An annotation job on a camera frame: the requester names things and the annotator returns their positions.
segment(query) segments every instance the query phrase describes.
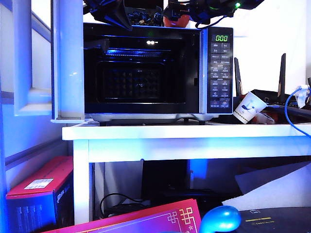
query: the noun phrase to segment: white paper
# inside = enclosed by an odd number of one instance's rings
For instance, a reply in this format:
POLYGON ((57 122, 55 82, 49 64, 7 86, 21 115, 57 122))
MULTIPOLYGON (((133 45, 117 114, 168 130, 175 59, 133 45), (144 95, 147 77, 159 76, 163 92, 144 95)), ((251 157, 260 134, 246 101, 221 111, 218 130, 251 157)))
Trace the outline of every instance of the white paper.
POLYGON ((236 175, 235 180, 244 195, 270 181, 286 176, 309 163, 310 162, 301 162, 251 171, 242 175, 236 175))
POLYGON ((29 185, 27 185, 24 189, 45 188, 49 183, 52 182, 52 180, 53 179, 34 180, 29 185))
POLYGON ((239 211, 311 206, 311 164, 266 183, 243 196, 223 201, 239 211))

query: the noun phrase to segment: sticker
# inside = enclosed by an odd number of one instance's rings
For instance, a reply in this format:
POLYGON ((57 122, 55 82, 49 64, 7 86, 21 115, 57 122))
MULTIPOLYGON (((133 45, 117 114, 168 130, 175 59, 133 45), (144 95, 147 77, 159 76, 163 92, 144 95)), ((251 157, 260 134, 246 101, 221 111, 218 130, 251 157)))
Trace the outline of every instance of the sticker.
POLYGON ((35 188, 45 188, 49 183, 51 183, 52 179, 40 179, 34 180, 29 185, 27 185, 24 189, 35 189, 35 188))

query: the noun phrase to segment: blue cable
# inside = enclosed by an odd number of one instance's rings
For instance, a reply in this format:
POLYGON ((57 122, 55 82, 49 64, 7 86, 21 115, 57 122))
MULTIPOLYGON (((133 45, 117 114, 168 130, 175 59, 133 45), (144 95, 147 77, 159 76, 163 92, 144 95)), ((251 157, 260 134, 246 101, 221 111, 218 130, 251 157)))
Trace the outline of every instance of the blue cable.
MULTIPOLYGON (((308 89, 309 89, 309 91, 310 91, 310 93, 309 93, 309 95, 308 95, 308 97, 309 97, 309 96, 311 95, 311 88, 309 87, 308 89)), ((297 90, 295 90, 293 93, 291 93, 290 96, 288 96, 288 98, 287 98, 287 100, 286 100, 286 102, 285 102, 285 108, 284 108, 285 117, 286 117, 288 123, 289 123, 291 126, 293 126, 293 127, 294 127, 295 129, 297 129, 299 132, 301 132, 301 133, 303 133, 304 135, 306 135, 306 136, 308 136, 309 138, 311 138, 311 135, 310 135, 310 134, 308 134, 308 133, 304 132, 303 130, 301 130, 301 129, 297 128, 296 126, 294 126, 294 124, 291 122, 291 120, 288 118, 288 115, 287 115, 287 104, 288 104, 290 98, 291 98, 296 92, 298 92, 298 91, 300 91, 300 90, 302 90, 301 87, 298 88, 297 90)))

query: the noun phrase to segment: white table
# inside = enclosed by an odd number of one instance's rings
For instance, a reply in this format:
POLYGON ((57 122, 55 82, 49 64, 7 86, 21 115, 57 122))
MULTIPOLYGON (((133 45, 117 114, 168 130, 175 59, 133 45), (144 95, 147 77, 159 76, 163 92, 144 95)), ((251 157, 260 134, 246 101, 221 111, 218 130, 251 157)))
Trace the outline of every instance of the white table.
MULTIPOLYGON (((296 125, 311 134, 311 124, 296 125)), ((158 125, 63 128, 73 140, 75 224, 92 220, 90 164, 311 154, 311 139, 290 125, 158 125)))

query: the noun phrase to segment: digital display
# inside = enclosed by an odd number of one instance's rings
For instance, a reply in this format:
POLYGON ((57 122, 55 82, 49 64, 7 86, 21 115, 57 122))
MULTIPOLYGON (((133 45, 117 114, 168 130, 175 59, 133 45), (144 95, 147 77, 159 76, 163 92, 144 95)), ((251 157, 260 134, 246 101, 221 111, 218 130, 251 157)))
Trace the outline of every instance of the digital display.
POLYGON ((214 34, 212 36, 212 41, 216 41, 216 42, 227 42, 228 41, 228 35, 218 35, 218 34, 214 34))

